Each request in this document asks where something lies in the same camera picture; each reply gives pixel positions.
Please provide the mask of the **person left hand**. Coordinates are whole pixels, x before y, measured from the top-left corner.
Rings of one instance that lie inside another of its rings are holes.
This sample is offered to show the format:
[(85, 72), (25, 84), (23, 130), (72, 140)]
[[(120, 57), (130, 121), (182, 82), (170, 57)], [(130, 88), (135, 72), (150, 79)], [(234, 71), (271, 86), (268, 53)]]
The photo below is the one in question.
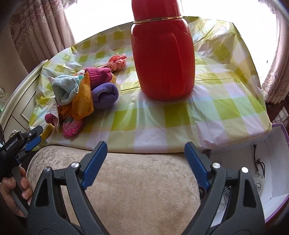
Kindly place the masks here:
[(14, 177), (3, 177), (1, 181), (1, 195), (7, 206), (16, 216), (27, 218), (33, 190), (29, 180), (26, 177), (26, 171), (23, 167), (14, 168), (16, 179)]

